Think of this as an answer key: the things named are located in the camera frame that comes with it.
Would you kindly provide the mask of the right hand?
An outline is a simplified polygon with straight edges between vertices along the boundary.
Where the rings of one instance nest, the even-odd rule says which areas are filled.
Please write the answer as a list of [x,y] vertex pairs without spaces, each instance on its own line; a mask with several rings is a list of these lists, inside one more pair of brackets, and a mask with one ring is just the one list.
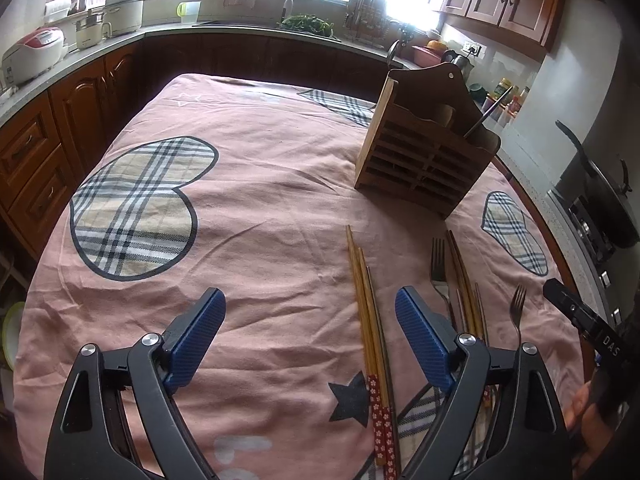
[[573,479],[639,478],[639,395],[620,424],[614,427],[601,415],[594,400],[600,385],[586,382],[564,412],[568,430],[578,429],[584,445],[572,457]]

